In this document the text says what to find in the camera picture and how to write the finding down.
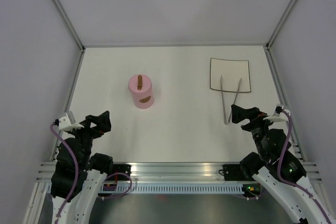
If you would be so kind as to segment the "pink cylindrical lunch box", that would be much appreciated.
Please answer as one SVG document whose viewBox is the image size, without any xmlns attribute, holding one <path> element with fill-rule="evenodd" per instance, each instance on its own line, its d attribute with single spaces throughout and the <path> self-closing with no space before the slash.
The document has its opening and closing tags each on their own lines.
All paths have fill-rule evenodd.
<svg viewBox="0 0 336 224">
<path fill-rule="evenodd" d="M 148 90 L 137 88 L 130 90 L 134 105 L 139 109 L 148 109 L 154 103 L 153 91 L 151 88 Z"/>
</svg>

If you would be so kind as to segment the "pink lunch box lid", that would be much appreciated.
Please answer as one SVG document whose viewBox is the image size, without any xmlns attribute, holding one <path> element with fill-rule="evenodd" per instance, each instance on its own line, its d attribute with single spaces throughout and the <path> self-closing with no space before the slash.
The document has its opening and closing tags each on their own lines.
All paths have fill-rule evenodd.
<svg viewBox="0 0 336 224">
<path fill-rule="evenodd" d="M 152 91 L 152 81 L 144 74 L 136 74 L 129 80 L 128 88 L 132 95 L 145 95 Z"/>
</svg>

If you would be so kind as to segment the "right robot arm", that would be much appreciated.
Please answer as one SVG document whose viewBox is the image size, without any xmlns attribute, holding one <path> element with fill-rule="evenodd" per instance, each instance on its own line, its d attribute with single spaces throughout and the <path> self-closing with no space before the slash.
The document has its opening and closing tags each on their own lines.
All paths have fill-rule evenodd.
<svg viewBox="0 0 336 224">
<path fill-rule="evenodd" d="M 293 223 L 335 223 L 315 192 L 307 171 L 290 152 L 290 111 L 278 105 L 273 115 L 257 107 L 232 105 L 232 123 L 249 122 L 241 129 L 252 134 L 256 152 L 239 163 L 245 179 L 258 182 L 282 206 Z"/>
</svg>

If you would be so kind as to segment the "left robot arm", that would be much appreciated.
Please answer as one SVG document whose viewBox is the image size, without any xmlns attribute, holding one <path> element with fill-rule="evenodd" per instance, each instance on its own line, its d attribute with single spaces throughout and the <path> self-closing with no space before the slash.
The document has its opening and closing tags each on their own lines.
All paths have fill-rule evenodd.
<svg viewBox="0 0 336 224">
<path fill-rule="evenodd" d="M 93 141 L 111 131 L 110 112 L 76 123 L 72 112 L 55 119 L 50 131 L 60 141 L 51 177 L 53 223 L 88 223 L 105 180 L 114 176 L 113 158 L 92 153 Z"/>
</svg>

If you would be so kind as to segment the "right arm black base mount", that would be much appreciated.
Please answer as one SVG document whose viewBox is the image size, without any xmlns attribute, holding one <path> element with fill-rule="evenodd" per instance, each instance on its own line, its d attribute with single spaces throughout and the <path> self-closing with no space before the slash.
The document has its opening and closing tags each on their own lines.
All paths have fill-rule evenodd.
<svg viewBox="0 0 336 224">
<path fill-rule="evenodd" d="M 225 181 L 244 181 L 245 177 L 240 170 L 239 164 L 223 164 L 218 173 L 224 177 Z"/>
</svg>

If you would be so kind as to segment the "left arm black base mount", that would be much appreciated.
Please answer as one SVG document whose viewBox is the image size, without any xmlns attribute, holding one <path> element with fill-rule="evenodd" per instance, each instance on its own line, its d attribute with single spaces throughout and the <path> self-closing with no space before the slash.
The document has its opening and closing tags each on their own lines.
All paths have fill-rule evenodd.
<svg viewBox="0 0 336 224">
<path fill-rule="evenodd" d="M 111 177 L 112 181 L 129 181 L 129 179 L 125 176 L 131 175 L 131 165 L 129 164 L 114 164 L 112 173 L 116 173 Z"/>
</svg>

